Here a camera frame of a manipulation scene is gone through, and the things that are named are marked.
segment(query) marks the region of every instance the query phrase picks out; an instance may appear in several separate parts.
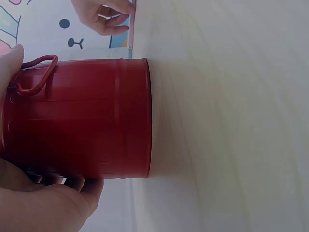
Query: cartoon eye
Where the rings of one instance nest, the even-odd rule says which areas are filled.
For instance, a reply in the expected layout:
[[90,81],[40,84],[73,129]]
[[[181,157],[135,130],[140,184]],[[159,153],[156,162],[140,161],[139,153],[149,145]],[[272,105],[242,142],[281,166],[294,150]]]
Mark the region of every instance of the cartoon eye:
[[70,26],[70,22],[67,19],[61,19],[60,22],[59,22],[59,25],[62,28],[68,28]]

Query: cartoon nose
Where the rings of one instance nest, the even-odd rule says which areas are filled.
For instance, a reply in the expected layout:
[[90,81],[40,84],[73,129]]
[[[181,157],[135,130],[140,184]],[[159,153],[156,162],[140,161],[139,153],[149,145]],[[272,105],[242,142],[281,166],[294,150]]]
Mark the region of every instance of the cartoon nose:
[[82,42],[84,41],[84,39],[82,38],[79,42],[75,42],[75,40],[73,38],[69,38],[68,40],[68,46],[69,47],[73,47],[75,44],[78,44],[80,49],[83,49],[82,46]]

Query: colorful picture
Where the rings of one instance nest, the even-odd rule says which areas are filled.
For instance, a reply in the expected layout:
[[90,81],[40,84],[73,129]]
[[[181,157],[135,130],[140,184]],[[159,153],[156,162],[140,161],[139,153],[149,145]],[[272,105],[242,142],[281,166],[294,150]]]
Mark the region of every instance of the colorful picture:
[[[130,19],[123,23],[129,25]],[[0,3],[0,56],[17,44],[25,60],[46,54],[66,59],[68,54],[96,48],[127,47],[128,32],[101,36],[80,23],[69,0],[2,0]]]

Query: pink shape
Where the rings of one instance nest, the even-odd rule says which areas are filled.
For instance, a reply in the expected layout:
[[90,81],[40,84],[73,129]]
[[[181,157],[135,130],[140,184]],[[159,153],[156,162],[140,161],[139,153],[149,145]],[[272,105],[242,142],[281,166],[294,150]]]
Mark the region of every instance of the pink shape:
[[21,3],[21,0],[9,0],[9,2],[14,5],[19,5]]
[[11,47],[4,41],[0,40],[0,56],[8,54],[11,50]]

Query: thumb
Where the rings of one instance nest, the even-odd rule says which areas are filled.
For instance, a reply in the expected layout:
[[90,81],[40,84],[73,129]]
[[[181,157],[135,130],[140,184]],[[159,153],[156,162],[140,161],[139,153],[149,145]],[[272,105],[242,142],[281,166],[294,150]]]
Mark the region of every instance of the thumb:
[[11,78],[20,70],[24,59],[24,48],[17,45],[0,57],[0,98],[3,96]]

